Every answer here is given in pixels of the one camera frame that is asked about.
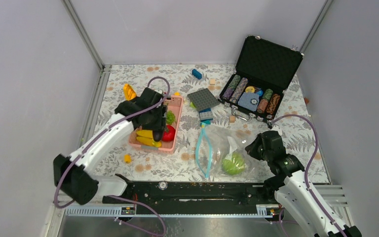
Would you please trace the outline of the purple fake eggplant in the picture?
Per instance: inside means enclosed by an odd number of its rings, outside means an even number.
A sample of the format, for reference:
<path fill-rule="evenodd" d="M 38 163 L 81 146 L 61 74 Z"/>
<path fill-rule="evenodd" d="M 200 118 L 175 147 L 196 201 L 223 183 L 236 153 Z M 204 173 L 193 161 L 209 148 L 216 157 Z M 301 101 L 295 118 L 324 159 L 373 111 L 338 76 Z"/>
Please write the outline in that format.
<path fill-rule="evenodd" d="M 160 142 L 163 138 L 164 130 L 153 130 L 152 138 L 155 142 Z"/>

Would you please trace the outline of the green fake cabbage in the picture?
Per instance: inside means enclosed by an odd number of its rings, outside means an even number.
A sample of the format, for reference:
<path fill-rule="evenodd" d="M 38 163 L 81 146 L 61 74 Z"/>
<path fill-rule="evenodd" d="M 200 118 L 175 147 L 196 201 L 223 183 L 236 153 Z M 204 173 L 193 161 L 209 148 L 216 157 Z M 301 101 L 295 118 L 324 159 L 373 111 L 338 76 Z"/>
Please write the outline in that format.
<path fill-rule="evenodd" d="M 237 175 L 246 168 L 244 157 L 239 152 L 227 154 L 222 160 L 222 169 L 228 175 Z"/>

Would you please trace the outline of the red fake apple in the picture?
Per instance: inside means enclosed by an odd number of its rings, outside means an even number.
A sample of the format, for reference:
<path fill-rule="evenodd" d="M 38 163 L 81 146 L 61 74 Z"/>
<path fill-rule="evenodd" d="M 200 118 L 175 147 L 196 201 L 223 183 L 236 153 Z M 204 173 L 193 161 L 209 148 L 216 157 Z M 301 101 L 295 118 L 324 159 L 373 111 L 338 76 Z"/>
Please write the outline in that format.
<path fill-rule="evenodd" d="M 176 129 L 171 125 L 167 125 L 166 129 L 164 130 L 162 141 L 163 142 L 173 141 L 175 138 L 175 134 L 176 134 Z"/>

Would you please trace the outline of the yellow fake banana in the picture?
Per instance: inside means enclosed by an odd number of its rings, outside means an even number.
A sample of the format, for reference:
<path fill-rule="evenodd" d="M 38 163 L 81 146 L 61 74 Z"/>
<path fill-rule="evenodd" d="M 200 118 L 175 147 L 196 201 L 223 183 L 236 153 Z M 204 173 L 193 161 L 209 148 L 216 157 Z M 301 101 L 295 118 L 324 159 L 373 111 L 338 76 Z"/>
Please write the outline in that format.
<path fill-rule="evenodd" d="M 136 140 L 143 145 L 150 146 L 150 147 L 161 147 L 162 142 L 156 141 L 154 139 L 153 131 L 152 130 L 138 130 L 136 132 Z"/>

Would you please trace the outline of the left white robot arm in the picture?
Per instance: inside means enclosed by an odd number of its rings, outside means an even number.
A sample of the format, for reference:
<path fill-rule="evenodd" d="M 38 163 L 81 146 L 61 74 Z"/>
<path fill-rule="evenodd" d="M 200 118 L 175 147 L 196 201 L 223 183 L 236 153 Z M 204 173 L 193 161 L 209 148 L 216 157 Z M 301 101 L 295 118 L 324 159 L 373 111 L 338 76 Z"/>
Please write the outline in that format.
<path fill-rule="evenodd" d="M 166 127 L 166 97 L 146 87 L 140 96 L 121 102 L 103 128 L 84 145 L 68 156 L 59 154 L 53 160 L 55 206 L 65 208 L 70 205 L 70 202 L 59 202 L 60 192 L 80 205 L 87 204 L 95 196 L 115 196 L 122 203 L 129 202 L 133 190 L 125 179 L 94 175 L 93 170 L 117 142 L 127 138 L 135 129 L 147 125 L 151 130 L 163 131 Z"/>

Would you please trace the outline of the green fake grapes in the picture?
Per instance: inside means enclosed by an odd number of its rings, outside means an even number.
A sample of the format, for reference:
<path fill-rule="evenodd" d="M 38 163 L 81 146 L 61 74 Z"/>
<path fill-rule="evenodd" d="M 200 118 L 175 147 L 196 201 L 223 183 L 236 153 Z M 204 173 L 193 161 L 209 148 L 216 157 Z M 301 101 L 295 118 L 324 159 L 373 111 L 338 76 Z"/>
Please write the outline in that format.
<path fill-rule="evenodd" d="M 167 111 L 166 113 L 166 124 L 172 125 L 176 122 L 176 116 L 172 111 Z"/>

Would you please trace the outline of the clear zip top bag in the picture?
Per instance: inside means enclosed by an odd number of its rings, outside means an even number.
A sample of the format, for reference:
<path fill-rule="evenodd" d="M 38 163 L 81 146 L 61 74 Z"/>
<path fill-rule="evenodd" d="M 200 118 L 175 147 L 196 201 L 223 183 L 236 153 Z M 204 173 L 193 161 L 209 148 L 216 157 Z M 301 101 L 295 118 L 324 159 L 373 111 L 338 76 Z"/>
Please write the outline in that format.
<path fill-rule="evenodd" d="M 256 162 L 245 151 L 250 141 L 250 136 L 243 132 L 202 122 L 195 147 L 195 162 L 202 176 L 209 181 L 253 181 L 256 176 Z M 233 152 L 243 155 L 246 168 L 237 175 L 228 175 L 222 169 L 222 160 Z"/>

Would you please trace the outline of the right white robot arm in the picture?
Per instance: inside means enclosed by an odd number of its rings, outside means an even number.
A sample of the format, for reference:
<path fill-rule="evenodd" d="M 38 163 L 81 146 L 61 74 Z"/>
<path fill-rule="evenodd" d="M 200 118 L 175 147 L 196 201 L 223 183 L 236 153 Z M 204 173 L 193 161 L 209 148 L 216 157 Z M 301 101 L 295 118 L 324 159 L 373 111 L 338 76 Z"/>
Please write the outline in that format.
<path fill-rule="evenodd" d="M 360 237 L 356 226 L 348 226 L 326 203 L 309 181 L 302 163 L 288 154 L 277 131 L 260 133 L 245 151 L 269 166 L 273 177 L 264 181 L 260 196 L 282 205 L 312 237 Z"/>

